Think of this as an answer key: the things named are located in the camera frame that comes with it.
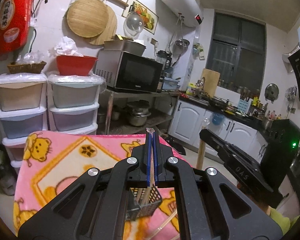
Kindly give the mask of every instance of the wicker basket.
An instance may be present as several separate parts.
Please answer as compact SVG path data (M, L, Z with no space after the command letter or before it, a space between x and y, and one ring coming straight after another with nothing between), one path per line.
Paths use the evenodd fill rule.
M42 61L41 63L33 63L33 64L11 64L8 65L8 69L10 74L17 73L32 73L32 74L40 74L43 70L46 62Z
M143 196L145 194L146 188L142 189L141 197L139 202L142 202ZM128 199L128 208L126 220L136 220L141 217L149 217L152 216L154 211L160 206L162 203L162 197L155 186L152 186L149 201L147 204L140 206L136 200L138 188L131 188L130 195Z

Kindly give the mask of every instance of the digital display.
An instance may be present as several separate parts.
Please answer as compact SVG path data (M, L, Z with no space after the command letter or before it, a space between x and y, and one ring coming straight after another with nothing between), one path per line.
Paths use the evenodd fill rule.
M195 19L198 21L199 25L202 23L202 20L201 20L199 14L195 17Z

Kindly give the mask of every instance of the metal screw cap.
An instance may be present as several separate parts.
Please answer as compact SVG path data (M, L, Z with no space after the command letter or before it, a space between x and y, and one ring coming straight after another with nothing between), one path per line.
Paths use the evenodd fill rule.
M88 170L88 174L90 175L90 176L96 176L97 174L98 174L98 169L96 169L96 168L92 168L92 169L90 169L90 170Z
M135 157L129 157L127 159L127 163L135 164L136 162L137 162L137 159Z
M170 163L177 163L179 160L178 160L178 158L176 158L176 157L170 157L169 159L168 159L168 162L170 162Z
M217 174L217 170L215 168L208 168L207 173L211 176L214 176Z

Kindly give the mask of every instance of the water heater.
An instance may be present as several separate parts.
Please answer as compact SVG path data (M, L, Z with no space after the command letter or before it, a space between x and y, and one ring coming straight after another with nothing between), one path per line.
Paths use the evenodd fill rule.
M202 12L195 0L162 0L175 15L184 17L184 24L196 27L202 23Z

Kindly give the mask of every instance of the person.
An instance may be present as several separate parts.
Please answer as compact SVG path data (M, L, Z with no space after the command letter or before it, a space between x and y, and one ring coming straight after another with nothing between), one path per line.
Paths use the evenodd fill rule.
M270 207L268 204L263 203L262 201L256 201L239 182L237 188L244 193L248 198L250 198L253 203L255 203L264 213L270 216L281 228L283 235L285 235L290 228L296 223L299 216L295 217L293 220L290 220L287 217L284 217L276 209Z

